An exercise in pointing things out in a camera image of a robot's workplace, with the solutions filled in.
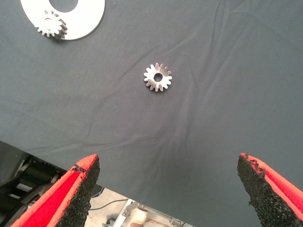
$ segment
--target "cable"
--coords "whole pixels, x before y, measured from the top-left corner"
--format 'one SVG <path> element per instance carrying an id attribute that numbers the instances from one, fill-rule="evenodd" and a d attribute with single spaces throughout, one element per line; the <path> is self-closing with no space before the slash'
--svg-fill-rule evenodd
<path id="1" fill-rule="evenodd" d="M 114 202 L 122 202 L 122 201 L 128 201 L 128 199 L 126 199 L 126 200 L 115 200 L 115 201 L 112 201 L 112 202 L 110 202 L 110 203 L 104 205 L 103 207 L 99 207 L 99 208 L 95 208 L 95 209 L 89 209 L 89 210 L 100 210 L 100 209 L 102 209 L 102 208 L 104 208 L 104 207 L 107 207 L 108 205 L 110 205 L 110 204 L 112 204 L 112 203 L 114 203 Z"/>

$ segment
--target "machine parts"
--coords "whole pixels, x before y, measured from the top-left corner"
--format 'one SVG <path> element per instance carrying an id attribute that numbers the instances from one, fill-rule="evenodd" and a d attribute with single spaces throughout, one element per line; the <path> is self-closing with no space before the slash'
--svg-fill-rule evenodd
<path id="1" fill-rule="evenodd" d="M 74 40 L 91 33 L 100 23 L 105 0 L 78 0 L 70 12 L 59 12 L 49 0 L 21 0 L 25 14 L 46 37 Z"/>
<path id="2" fill-rule="evenodd" d="M 171 72 L 168 71 L 168 67 L 165 67 L 163 64 L 151 65 L 150 68 L 146 69 L 144 73 L 144 81 L 147 82 L 146 86 L 151 86 L 150 90 L 155 89 L 155 92 L 163 91 L 163 88 L 167 89 L 168 85 L 171 84 L 172 77 L 170 76 Z"/>
<path id="3" fill-rule="evenodd" d="M 38 27 L 38 32 L 46 37 L 55 37 L 57 39 L 64 39 L 67 34 L 66 23 L 59 17 L 58 14 L 45 10 L 45 18 L 41 21 Z"/>

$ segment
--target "spur gear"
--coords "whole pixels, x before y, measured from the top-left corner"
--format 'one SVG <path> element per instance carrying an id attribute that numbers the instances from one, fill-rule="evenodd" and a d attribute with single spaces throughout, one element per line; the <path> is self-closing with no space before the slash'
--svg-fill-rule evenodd
<path id="1" fill-rule="evenodd" d="M 156 63 L 156 65 L 151 65 L 150 68 L 146 69 L 146 73 L 144 73 L 144 81 L 147 82 L 146 86 L 151 86 L 150 90 L 152 91 L 155 89 L 155 92 L 158 92 L 158 90 L 163 91 L 163 88 L 167 89 L 168 85 L 171 84 L 170 79 L 172 77 L 170 76 L 171 72 L 168 71 L 168 67 L 164 67 L 163 64 L 159 65 Z M 160 77 L 160 80 L 157 81 L 155 79 L 156 76 Z"/>
<path id="2" fill-rule="evenodd" d="M 37 31 L 41 32 L 43 36 L 46 35 L 48 38 L 52 36 L 57 39 L 64 39 L 64 36 L 67 34 L 67 27 L 66 23 L 58 14 L 45 10 L 43 21 Z"/>

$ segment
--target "gear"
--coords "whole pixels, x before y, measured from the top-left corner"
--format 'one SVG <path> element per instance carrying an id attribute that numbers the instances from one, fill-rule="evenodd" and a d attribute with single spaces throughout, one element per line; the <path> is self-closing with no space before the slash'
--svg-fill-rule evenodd
<path id="1" fill-rule="evenodd" d="M 42 35 L 46 35 L 48 38 L 50 35 L 57 39 L 64 39 L 67 27 L 66 23 L 59 17 L 58 14 L 45 10 L 45 16 L 43 22 L 38 27 L 38 32 Z"/>
<path id="2" fill-rule="evenodd" d="M 163 88 L 168 88 L 168 85 L 171 84 L 170 79 L 172 77 L 170 76 L 171 72 L 168 71 L 168 67 L 164 67 L 163 64 L 159 66 L 158 63 L 156 65 L 151 65 L 150 68 L 146 69 L 146 73 L 144 73 L 144 81 L 147 82 L 146 86 L 151 86 L 151 91 L 155 89 L 155 92 L 163 91 Z M 160 80 L 156 81 L 155 77 L 159 76 Z"/>

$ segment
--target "metal gear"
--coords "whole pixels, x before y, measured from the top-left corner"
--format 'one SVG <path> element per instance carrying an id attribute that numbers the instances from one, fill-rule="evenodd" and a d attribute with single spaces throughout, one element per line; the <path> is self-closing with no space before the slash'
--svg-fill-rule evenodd
<path id="1" fill-rule="evenodd" d="M 64 39 L 64 36 L 67 34 L 66 23 L 59 17 L 58 14 L 53 11 L 45 10 L 45 16 L 43 21 L 38 27 L 38 32 L 48 38 L 50 35 L 57 39 Z"/>
<path id="2" fill-rule="evenodd" d="M 155 89 L 155 92 L 158 92 L 158 90 L 163 91 L 163 88 L 167 89 L 168 85 L 171 84 L 170 79 L 172 77 L 170 76 L 171 72 L 168 71 L 168 67 L 164 67 L 163 64 L 159 66 L 158 63 L 156 65 L 151 65 L 150 68 L 146 69 L 146 73 L 144 73 L 144 81 L 147 82 L 146 86 L 151 86 L 150 90 L 152 91 Z M 160 74 L 162 76 L 162 79 L 160 81 L 155 80 L 156 74 Z"/>

